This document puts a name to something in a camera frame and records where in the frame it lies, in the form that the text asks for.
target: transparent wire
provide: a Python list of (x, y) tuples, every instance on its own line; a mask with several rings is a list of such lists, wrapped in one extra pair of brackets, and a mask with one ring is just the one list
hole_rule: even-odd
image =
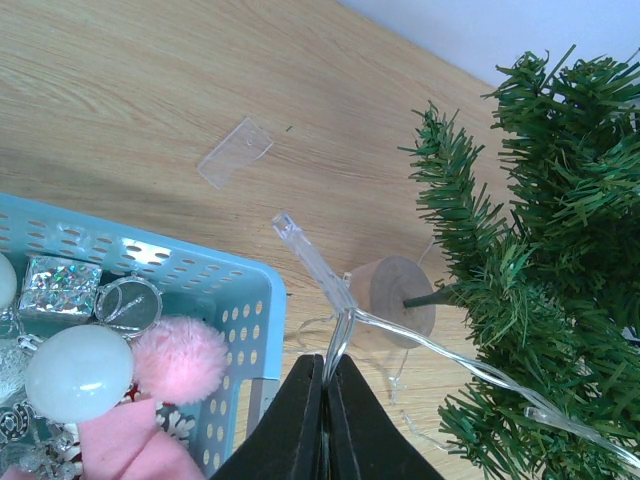
[[(424, 335), (414, 332), (413, 330), (376, 317), (375, 315), (371, 315), (363, 310), (355, 310), (356, 311), (352, 312), (351, 316), (357, 319), (357, 321), (362, 322), (366, 325), (379, 327), (396, 335), (401, 335), (403, 337), (409, 338), (425, 347), (430, 348), (434, 352), (453, 360), (467, 370), (471, 371), (476, 377), (507, 390), (519, 393), (533, 404), (533, 407), (527, 407), (525, 409), (524, 413), (528, 418), (586, 438), (587, 440), (590, 440), (600, 445), (601, 447), (617, 454), (628, 465), (635, 468), (640, 468), (640, 459), (633, 453), (629, 452), (620, 445), (616, 445), (615, 443), (607, 440), (595, 429), (571, 420), (538, 392), (531, 390), (530, 388), (521, 386), (515, 380), (513, 380), (511, 377), (498, 370), (497, 368), (447, 350), (442, 345), (434, 342)], [(346, 348), (346, 346), (340, 345), (340, 348), (343, 349)]]
[[(300, 346), (300, 348), (285, 348), (284, 351), (285, 353), (289, 353), (292, 355), (322, 355), (322, 356), (326, 356), (327, 354), (327, 349), (325, 348), (313, 348), (310, 345), (307, 344), (307, 342), (305, 340), (303, 340), (303, 334), (305, 332), (309, 332), (309, 330), (307, 330), (307, 328), (313, 324), (316, 323), (320, 323), (320, 324), (327, 324), (329, 322), (331, 322), (332, 320), (336, 320), (336, 317), (325, 317), (325, 318), (313, 318), (310, 320), (306, 320), (305, 322), (303, 322), (300, 327), (296, 330), (294, 338), (297, 341), (298, 345)], [(386, 367), (385, 365), (383, 365), (382, 363), (371, 359), (371, 358), (364, 358), (361, 357), (360, 355), (356, 354), (356, 353), (350, 353), (349, 356), (355, 360), (358, 363), (364, 363), (366, 365), (370, 365), (373, 368), (375, 368), (384, 378), (385, 380), (387, 380), (389, 382), (389, 403), (393, 406), (396, 405), (397, 403), (397, 391), (403, 388), (407, 388), (406, 385), (401, 385), (400, 384), (400, 375), (402, 373), (402, 370), (404, 368), (404, 364), (407, 360), (407, 355), (409, 353), (409, 350), (406, 350), (403, 354), (403, 357), (401, 359), (401, 364), (400, 367), (397, 370), (397, 373), (392, 374), (389, 371), (389, 368)]]
[(438, 450), (441, 450), (443, 452), (449, 453), (455, 449), (453, 445), (444, 445), (439, 441), (437, 441), (435, 438), (430, 437), (426, 433), (420, 432), (418, 428), (415, 426), (415, 424), (413, 423), (413, 420), (411, 420), (411, 417), (407, 415), (407, 413), (404, 410), (401, 413), (402, 413), (402, 419), (407, 424), (407, 427), (409, 427), (409, 431), (413, 435), (415, 435), (418, 438), (422, 438), (423, 440), (427, 440), (429, 443), (433, 444)]
[(336, 328), (331, 337), (329, 348), (327, 349), (325, 367), (322, 372), (323, 383), (325, 385), (331, 380), (340, 362), (340, 358), (349, 345), (356, 321), (360, 321), (365, 325), (379, 327), (388, 332), (413, 340), (453, 360), (469, 370), (477, 378), (519, 393), (532, 404), (532, 407), (526, 408), (524, 412), (529, 418), (586, 438), (617, 454), (628, 465), (640, 468), (640, 459), (631, 452), (602, 437), (593, 428), (571, 420), (538, 392), (521, 386), (497, 368), (451, 352), (413, 330), (360, 310), (345, 282), (331, 270), (289, 214), (281, 212), (272, 220), (272, 225), (283, 242), (298, 256), (302, 264), (307, 268), (314, 280), (316, 280), (338, 317)]

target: black clamp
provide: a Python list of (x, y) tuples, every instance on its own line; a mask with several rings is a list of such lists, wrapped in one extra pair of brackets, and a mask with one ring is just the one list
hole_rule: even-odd
[(212, 480), (444, 480), (387, 416), (344, 355), (322, 386), (324, 361), (296, 361), (255, 431)]

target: light blue plastic basket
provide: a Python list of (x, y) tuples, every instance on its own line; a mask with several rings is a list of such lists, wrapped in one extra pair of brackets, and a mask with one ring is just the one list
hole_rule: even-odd
[(251, 380), (249, 432), (275, 395), (286, 292), (271, 267), (6, 194), (0, 194), (0, 251), (19, 278), (30, 252), (97, 263), (118, 276), (137, 272), (163, 291), (164, 313), (205, 318), (224, 332), (230, 353), (223, 385), (182, 410), (196, 417), (190, 451), (207, 478), (232, 453), (242, 382)]

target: wood grain surface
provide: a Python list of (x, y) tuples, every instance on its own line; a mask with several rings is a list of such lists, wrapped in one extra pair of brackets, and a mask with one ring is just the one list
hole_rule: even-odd
[[(410, 110), (429, 100), (460, 109), (459, 124), (487, 145), (478, 178), (505, 200), (500, 136), (488, 128), (495, 105), (480, 99), (489, 90), (331, 0), (3, 0), (2, 189), (274, 266), (292, 294), (294, 352), (299, 325), (330, 309), (270, 219), (289, 210), (336, 272), (419, 258), (432, 229), (415, 211), (410, 158), (396, 149), (419, 126)], [(196, 166), (245, 116), (275, 144), (216, 190)], [(432, 280), (445, 275), (437, 248), (425, 265)], [(472, 354), (462, 320), (439, 308), (432, 337)], [(312, 348), (326, 346), (320, 330)], [(283, 376), (295, 358), (285, 355)], [(437, 406), (469, 379), (461, 367), (412, 351), (391, 406), (384, 374), (360, 365), (445, 478), (482, 477), (402, 418), (438, 436)]]

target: green pine branch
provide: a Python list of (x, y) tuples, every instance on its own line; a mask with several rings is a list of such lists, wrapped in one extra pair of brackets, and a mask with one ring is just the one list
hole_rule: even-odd
[(498, 219), (502, 205), (493, 207), (485, 184), (474, 196), (475, 179), (471, 167), (482, 147), (474, 147), (464, 129), (454, 133), (453, 120), (438, 116), (431, 104), (417, 130), (415, 149), (402, 148), (420, 159), (411, 164), (417, 171), (411, 178), (426, 183), (420, 192), (421, 218), (433, 223), (436, 241), (446, 252), (451, 272), (467, 278), (484, 265), (491, 242), (503, 234), (506, 221)]
[[(474, 196), (475, 147), (431, 105), (411, 178), (468, 311), (478, 359), (640, 455), (640, 64), (526, 53), (509, 69), (494, 128), (517, 200), (513, 227)], [(442, 292), (422, 299), (443, 300)], [(439, 410), (456, 451), (492, 478), (627, 479), (610, 451), (524, 416), (520, 395), (474, 378)]]

